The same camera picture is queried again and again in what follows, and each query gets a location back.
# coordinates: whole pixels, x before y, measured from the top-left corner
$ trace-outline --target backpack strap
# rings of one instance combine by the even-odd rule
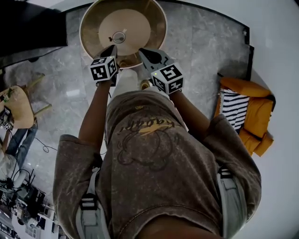
[[[96,176],[100,168],[93,169],[87,192],[76,213],[76,227],[80,239],[110,239],[105,213],[95,192]]]
[[[221,167],[218,171],[217,182],[219,186],[223,227],[222,236],[232,238],[241,230],[248,220],[247,204],[244,190],[239,179]]]

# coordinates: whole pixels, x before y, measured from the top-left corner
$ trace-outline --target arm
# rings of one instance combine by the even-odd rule
[[[210,126],[210,121],[207,117],[200,112],[182,92],[176,91],[170,94],[169,97],[192,134],[199,139],[203,139]]]
[[[100,150],[102,146],[104,137],[110,86],[111,80],[103,81],[99,84],[79,132],[80,140],[93,145],[98,150]]]

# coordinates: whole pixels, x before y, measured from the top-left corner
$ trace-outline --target white wall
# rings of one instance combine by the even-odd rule
[[[48,6],[53,0],[31,0]],[[236,238],[288,239],[299,230],[299,7],[293,0],[185,0],[250,27],[253,70],[276,96],[269,131],[275,142],[254,159],[262,174],[262,201]],[[78,5],[67,0],[61,10]]]

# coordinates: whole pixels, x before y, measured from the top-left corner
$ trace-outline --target orange cushion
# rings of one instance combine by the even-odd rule
[[[244,128],[262,138],[267,132],[273,101],[265,98],[249,99]]]
[[[221,79],[221,84],[240,95],[251,97],[266,97],[271,94],[271,91],[261,87],[260,85],[252,81],[223,77]]]
[[[251,135],[248,131],[245,129],[241,129],[239,136],[245,145],[246,149],[252,155],[256,147],[259,145],[260,141],[257,140],[253,135]]]
[[[274,140],[269,135],[269,133],[268,132],[265,133],[265,135],[263,136],[262,142],[256,147],[254,152],[258,156],[262,157],[262,155],[267,151],[267,149],[272,145],[273,142],[274,142]]]

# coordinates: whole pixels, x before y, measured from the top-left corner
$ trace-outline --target chair leg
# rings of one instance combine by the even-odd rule
[[[52,105],[51,105],[51,104],[47,105],[47,106],[44,107],[43,109],[41,109],[41,110],[39,110],[38,112],[36,112],[36,113],[34,114],[34,117],[37,117],[37,116],[41,115],[44,111],[46,111],[46,110],[48,110],[48,109],[50,109],[50,108],[52,108]]]
[[[38,79],[34,80],[31,84],[29,84],[26,87],[26,90],[28,91],[30,88],[32,88],[33,86],[35,86],[37,83],[39,83],[43,78],[44,78],[45,74],[42,74]]]

